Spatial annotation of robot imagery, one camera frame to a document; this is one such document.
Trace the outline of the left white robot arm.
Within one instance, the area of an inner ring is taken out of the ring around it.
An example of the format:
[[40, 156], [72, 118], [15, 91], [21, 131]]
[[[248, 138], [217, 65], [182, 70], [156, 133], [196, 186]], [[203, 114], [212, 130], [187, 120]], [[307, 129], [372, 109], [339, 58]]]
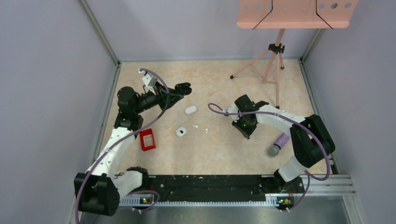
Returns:
[[96, 161], [84, 173], [77, 173], [74, 179], [76, 218], [79, 212], [112, 216], [127, 194], [134, 189], [139, 193], [149, 189], [150, 181], [144, 168], [131, 168], [121, 177], [114, 178], [128, 147], [142, 130], [153, 124], [143, 126], [140, 113], [158, 105], [164, 114], [191, 92], [190, 83], [177, 84], [173, 89], [155, 84], [153, 91], [141, 95], [128, 86], [118, 91], [119, 110], [110, 139]]

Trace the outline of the small white square earbud case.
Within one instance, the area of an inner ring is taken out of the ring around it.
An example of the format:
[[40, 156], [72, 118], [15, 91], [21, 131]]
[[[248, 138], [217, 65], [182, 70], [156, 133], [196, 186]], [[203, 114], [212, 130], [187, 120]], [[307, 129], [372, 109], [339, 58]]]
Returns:
[[185, 127], [180, 127], [180, 128], [178, 128], [178, 129], [176, 130], [175, 133], [176, 133], [176, 135], [177, 135], [179, 138], [182, 138], [184, 135], [186, 135], [187, 130], [186, 130]]

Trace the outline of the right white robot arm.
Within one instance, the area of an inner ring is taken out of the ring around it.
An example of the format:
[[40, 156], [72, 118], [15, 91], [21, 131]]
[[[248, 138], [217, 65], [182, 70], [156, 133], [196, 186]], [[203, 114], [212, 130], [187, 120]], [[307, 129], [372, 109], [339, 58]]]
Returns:
[[245, 94], [226, 108], [232, 125], [249, 139], [258, 124], [274, 127], [291, 138], [293, 156], [275, 173], [274, 187], [287, 192], [295, 178], [332, 154], [335, 144], [322, 119], [294, 115], [271, 106], [268, 102], [254, 102]]

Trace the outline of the white oval charging case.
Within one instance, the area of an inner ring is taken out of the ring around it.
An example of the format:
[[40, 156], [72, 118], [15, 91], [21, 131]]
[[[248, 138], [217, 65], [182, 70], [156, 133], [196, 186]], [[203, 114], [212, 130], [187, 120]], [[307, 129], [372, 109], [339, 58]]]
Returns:
[[198, 108], [197, 108], [196, 106], [192, 105], [192, 106], [187, 107], [187, 108], [184, 110], [184, 113], [185, 113], [186, 115], [191, 115], [191, 114], [196, 113], [197, 110], [198, 110]]

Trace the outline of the black oval earbud case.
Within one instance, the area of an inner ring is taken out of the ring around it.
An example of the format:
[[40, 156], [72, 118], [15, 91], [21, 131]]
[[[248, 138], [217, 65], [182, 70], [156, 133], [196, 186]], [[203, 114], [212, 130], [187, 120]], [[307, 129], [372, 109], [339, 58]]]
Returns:
[[186, 96], [192, 93], [191, 84], [188, 82], [179, 83], [175, 85], [175, 91], [177, 94]]

